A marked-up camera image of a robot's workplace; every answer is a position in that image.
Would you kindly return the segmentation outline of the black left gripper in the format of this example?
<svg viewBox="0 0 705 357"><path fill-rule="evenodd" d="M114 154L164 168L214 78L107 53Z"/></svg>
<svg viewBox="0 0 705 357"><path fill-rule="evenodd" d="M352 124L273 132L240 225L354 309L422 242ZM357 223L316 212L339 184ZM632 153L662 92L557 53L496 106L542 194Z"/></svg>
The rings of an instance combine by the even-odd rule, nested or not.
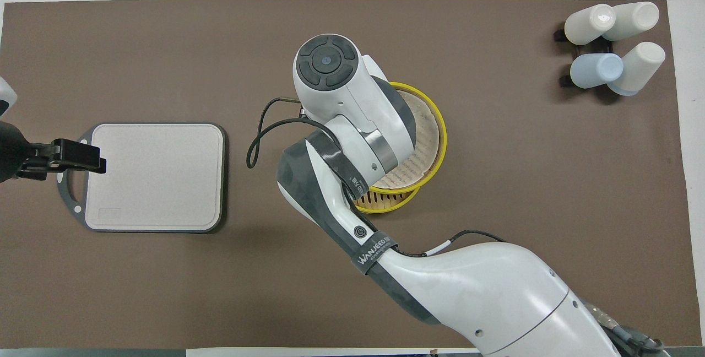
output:
<svg viewBox="0 0 705 357"><path fill-rule="evenodd" d="M50 167L52 144L29 143L18 128L2 121L1 181L45 181L48 173L66 170L106 173L106 159L98 147L63 138L55 139L53 146Z"/></svg>

